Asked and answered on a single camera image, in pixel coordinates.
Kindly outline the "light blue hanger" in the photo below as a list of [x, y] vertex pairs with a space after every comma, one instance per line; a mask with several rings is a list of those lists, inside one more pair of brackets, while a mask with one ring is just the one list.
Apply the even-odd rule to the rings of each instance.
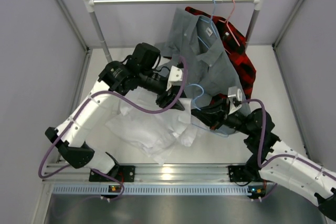
[[191, 109], [191, 115], [207, 126], [207, 129], [204, 127], [202, 129], [220, 135], [221, 137], [228, 137], [229, 134], [227, 130], [221, 130], [228, 114], [226, 98], [221, 98], [215, 103], [200, 108], [197, 106], [196, 101], [204, 95], [204, 88], [195, 83], [188, 84], [186, 87], [197, 87], [201, 90], [201, 93], [192, 99], [193, 108]]

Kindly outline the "white shirt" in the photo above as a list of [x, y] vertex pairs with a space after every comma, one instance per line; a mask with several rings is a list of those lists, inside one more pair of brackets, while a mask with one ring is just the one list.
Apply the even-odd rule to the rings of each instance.
[[148, 114], [120, 100], [118, 111], [113, 113], [106, 126], [114, 135], [163, 165], [176, 146], [190, 147], [198, 133], [199, 121], [191, 116], [194, 101], [189, 98], [179, 101], [184, 111], [169, 109]]

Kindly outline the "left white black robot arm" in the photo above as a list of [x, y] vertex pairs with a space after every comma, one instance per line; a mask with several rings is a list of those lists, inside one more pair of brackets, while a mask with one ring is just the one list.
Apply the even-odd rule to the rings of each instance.
[[[160, 60], [161, 53], [157, 48], [144, 42], [137, 44], [133, 53], [123, 61], [111, 61], [104, 67], [89, 94], [63, 123], [45, 131], [52, 148], [57, 148], [68, 166], [89, 168], [109, 182], [117, 179], [120, 167], [117, 160], [86, 143], [87, 135], [112, 108], [113, 97], [147, 114], [160, 114], [172, 108], [183, 109], [179, 98], [187, 81], [186, 59], [180, 56], [180, 65], [172, 66], [168, 77], [155, 71]], [[138, 87], [157, 95], [158, 110], [142, 108], [125, 97]]]

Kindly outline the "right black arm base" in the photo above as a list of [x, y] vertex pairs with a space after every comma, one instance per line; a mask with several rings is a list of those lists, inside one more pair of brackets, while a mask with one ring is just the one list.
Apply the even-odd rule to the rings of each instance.
[[251, 201], [262, 202], [267, 199], [276, 189], [276, 185], [262, 179], [258, 171], [249, 172], [245, 165], [229, 165], [229, 180], [240, 187], [248, 187]]

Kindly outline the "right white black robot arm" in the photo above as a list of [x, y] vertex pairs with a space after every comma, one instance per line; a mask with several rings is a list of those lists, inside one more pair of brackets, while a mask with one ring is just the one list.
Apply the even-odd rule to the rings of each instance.
[[299, 154], [274, 134], [275, 125], [264, 104], [259, 99], [254, 102], [260, 108], [249, 115], [230, 113], [229, 107], [239, 103], [229, 99], [192, 109], [191, 114], [212, 130], [226, 126], [247, 135], [244, 143], [252, 155], [244, 165], [244, 174], [249, 180], [262, 179], [285, 187], [335, 220], [335, 172]]

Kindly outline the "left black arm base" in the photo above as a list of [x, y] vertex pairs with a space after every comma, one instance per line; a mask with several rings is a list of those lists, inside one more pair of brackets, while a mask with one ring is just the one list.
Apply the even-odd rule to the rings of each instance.
[[[107, 176], [113, 177], [114, 179], [124, 183], [124, 182], [134, 182], [135, 177], [135, 166], [132, 165], [116, 165]], [[89, 174], [90, 182], [112, 182], [111, 179], [106, 176], [100, 175], [99, 173], [91, 170]]]

